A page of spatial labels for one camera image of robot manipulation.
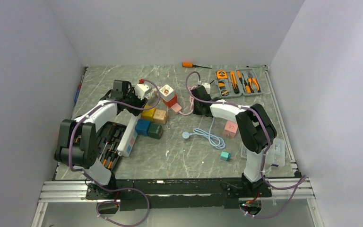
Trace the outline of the pink power strip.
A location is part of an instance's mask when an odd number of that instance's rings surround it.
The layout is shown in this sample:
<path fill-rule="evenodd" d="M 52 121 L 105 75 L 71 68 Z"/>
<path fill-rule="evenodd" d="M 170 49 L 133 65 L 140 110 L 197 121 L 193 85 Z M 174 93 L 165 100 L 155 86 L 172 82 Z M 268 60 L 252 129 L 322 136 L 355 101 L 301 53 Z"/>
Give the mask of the pink power strip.
<path fill-rule="evenodd" d="M 175 113 L 178 113 L 181 110 L 181 106 L 177 103 L 174 106 L 172 106 L 170 109 L 172 109 Z"/>

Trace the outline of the red cube adapter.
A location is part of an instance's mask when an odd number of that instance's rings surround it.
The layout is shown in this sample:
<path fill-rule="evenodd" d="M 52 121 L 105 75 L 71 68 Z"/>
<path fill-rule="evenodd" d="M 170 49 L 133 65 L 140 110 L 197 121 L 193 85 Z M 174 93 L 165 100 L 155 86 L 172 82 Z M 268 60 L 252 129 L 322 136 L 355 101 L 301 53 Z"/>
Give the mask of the red cube adapter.
<path fill-rule="evenodd" d="M 167 107 L 171 108 L 172 106 L 178 103 L 178 96 L 175 94 L 174 97 L 169 101 L 165 101 L 164 99 L 162 99 L 162 101 Z"/>

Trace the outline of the white power strip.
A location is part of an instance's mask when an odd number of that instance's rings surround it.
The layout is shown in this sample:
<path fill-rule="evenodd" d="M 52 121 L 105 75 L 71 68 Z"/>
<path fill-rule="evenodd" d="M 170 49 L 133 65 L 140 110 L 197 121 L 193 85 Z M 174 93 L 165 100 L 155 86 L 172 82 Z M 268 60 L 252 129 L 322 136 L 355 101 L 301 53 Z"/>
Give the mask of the white power strip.
<path fill-rule="evenodd" d="M 145 108 L 146 103 L 154 95 L 154 93 L 155 92 L 151 88 L 149 88 L 147 91 L 129 92 L 126 95 L 126 99 L 122 102 L 138 108 Z M 125 107 L 125 110 L 127 110 L 131 114 L 131 117 L 123 133 L 121 141 L 117 147 L 117 153 L 119 154 L 119 156 L 122 157 L 128 157 L 130 155 L 130 152 L 137 138 L 135 126 L 138 120 L 141 118 L 142 112 L 141 110 L 137 110 L 127 106 Z"/>

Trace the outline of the pink cube socket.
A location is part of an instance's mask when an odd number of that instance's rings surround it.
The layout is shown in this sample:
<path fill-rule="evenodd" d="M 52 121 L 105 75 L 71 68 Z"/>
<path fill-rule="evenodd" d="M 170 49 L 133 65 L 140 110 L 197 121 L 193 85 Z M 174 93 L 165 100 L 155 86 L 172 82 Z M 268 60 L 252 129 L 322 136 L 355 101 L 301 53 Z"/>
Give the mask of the pink cube socket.
<path fill-rule="evenodd" d="M 227 121 L 223 129 L 223 135 L 227 138 L 234 138 L 238 131 L 238 125 L 232 121 Z"/>

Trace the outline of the yellow cube adapter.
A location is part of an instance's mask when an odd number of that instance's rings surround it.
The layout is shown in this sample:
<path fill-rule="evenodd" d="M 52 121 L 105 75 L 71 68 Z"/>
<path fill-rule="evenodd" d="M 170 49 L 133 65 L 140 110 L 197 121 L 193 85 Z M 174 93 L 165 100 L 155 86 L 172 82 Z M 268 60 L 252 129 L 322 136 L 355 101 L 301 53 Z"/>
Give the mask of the yellow cube adapter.
<path fill-rule="evenodd" d="M 151 108 L 149 110 L 144 110 L 141 113 L 141 119 L 144 119 L 144 120 L 147 120 L 147 121 L 150 121 L 150 122 L 154 122 L 155 112 L 156 112 L 156 108 L 155 107 L 154 108 Z"/>

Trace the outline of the grey tool tray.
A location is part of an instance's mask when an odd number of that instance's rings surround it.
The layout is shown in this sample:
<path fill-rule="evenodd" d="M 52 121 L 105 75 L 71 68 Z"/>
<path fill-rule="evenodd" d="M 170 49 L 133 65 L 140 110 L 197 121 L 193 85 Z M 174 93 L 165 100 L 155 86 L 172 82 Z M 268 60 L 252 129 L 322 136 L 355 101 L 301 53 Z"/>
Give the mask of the grey tool tray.
<path fill-rule="evenodd" d="M 223 98 L 263 94 L 258 74 L 252 68 L 217 70 L 215 81 Z"/>

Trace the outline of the white cube adapter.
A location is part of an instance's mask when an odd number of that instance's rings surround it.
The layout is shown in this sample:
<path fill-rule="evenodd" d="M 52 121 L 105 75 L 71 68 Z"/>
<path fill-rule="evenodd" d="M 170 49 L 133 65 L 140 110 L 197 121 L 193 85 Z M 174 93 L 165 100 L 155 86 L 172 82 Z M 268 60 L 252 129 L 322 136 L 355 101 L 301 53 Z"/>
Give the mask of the white cube adapter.
<path fill-rule="evenodd" d="M 159 89 L 159 95 L 164 102 L 170 102 L 175 96 L 174 89 L 166 84 Z"/>

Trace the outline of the blue cube adapter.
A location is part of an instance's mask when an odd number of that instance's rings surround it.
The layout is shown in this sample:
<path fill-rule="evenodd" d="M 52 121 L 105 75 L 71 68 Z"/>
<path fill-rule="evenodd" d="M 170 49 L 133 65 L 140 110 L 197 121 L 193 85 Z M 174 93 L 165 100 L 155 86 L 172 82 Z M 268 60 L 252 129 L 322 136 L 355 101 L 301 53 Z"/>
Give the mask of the blue cube adapter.
<path fill-rule="evenodd" d="M 151 121 L 144 120 L 144 119 L 138 119 L 136 125 L 135 125 L 135 131 L 138 135 L 148 136 L 148 130 L 151 125 Z"/>

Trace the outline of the beige cube adapter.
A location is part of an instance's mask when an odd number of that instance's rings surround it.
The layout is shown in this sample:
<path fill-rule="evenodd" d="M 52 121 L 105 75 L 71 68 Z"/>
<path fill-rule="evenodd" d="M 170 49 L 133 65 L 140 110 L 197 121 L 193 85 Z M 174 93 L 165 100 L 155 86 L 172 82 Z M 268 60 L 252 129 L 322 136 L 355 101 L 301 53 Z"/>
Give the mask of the beige cube adapter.
<path fill-rule="evenodd" d="M 168 112 L 166 110 L 156 109 L 153 120 L 155 123 L 165 125 L 168 119 Z"/>

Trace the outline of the black tool case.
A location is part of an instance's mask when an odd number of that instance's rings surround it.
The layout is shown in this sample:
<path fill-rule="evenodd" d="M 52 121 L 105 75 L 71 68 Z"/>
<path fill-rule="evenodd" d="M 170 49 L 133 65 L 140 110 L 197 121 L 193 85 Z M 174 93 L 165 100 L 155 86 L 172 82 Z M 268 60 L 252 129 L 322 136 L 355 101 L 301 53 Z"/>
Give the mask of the black tool case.
<path fill-rule="evenodd" d="M 113 171 L 120 158 L 118 146 L 125 130 L 123 124 L 107 122 L 97 133 L 98 160 L 110 171 Z"/>

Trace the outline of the green cube adapter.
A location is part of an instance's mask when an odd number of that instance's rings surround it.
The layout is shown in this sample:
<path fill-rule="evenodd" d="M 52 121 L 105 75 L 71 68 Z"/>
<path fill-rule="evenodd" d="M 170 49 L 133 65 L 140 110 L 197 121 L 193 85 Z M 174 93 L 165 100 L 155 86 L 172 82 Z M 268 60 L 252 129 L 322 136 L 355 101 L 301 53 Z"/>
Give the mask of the green cube adapter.
<path fill-rule="evenodd" d="M 163 131 L 162 125 L 152 122 L 147 130 L 147 134 L 151 138 L 161 139 Z"/>

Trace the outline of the teal cube plug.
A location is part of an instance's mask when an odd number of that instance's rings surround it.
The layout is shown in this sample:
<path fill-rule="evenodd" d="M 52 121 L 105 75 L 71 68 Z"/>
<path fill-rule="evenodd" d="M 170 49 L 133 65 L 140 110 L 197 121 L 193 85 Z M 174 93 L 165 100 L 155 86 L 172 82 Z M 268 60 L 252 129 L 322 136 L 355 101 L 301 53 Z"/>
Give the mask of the teal cube plug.
<path fill-rule="evenodd" d="M 229 152 L 222 151 L 220 154 L 220 159 L 224 161 L 229 161 L 232 159 L 232 155 Z"/>

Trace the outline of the clear screw box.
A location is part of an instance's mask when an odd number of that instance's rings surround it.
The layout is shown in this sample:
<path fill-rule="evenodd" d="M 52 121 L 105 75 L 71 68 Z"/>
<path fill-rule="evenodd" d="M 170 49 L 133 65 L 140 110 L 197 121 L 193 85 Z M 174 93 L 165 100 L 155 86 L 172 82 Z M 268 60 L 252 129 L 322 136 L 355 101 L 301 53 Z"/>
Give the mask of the clear screw box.
<path fill-rule="evenodd" d="M 252 163 L 259 164 L 260 161 L 255 161 L 259 156 L 254 152 L 248 150 L 243 142 L 240 144 L 241 157 L 250 160 Z M 265 166 L 275 166 L 284 167 L 285 166 L 285 141 L 279 138 L 275 138 L 273 144 L 269 148 L 266 159 Z"/>

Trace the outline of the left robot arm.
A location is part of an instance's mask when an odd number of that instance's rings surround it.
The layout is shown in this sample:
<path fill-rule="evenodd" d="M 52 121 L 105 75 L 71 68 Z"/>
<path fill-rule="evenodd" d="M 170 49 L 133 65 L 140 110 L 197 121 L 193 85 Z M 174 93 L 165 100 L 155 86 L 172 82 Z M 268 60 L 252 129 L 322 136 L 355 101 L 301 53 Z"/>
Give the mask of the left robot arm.
<path fill-rule="evenodd" d="M 54 159 L 74 172 L 87 175 L 99 185 L 98 192 L 104 198 L 112 198 L 117 192 L 116 179 L 111 167 L 99 158 L 98 133 L 109 125 L 110 119 L 127 110 L 132 117 L 113 149 L 120 156 L 129 156 L 138 134 L 135 126 L 151 91 L 143 80 L 135 86 L 128 81 L 115 80 L 112 89 L 90 111 L 74 120 L 61 122 Z"/>

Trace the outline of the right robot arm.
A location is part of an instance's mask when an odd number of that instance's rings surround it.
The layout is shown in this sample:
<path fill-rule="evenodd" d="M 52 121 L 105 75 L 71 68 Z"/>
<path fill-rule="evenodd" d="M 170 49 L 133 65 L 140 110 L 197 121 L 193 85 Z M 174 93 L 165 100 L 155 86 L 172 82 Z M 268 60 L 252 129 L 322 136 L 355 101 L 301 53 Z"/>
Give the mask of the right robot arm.
<path fill-rule="evenodd" d="M 273 144 L 277 131 L 260 104 L 238 105 L 223 99 L 212 99 L 203 86 L 188 90 L 198 105 L 198 114 L 221 118 L 238 125 L 241 140 L 249 150 L 243 172 L 247 179 L 242 182 L 242 192 L 247 196 L 255 195 L 259 189 L 258 181 L 264 179 L 265 161 L 268 150 Z"/>

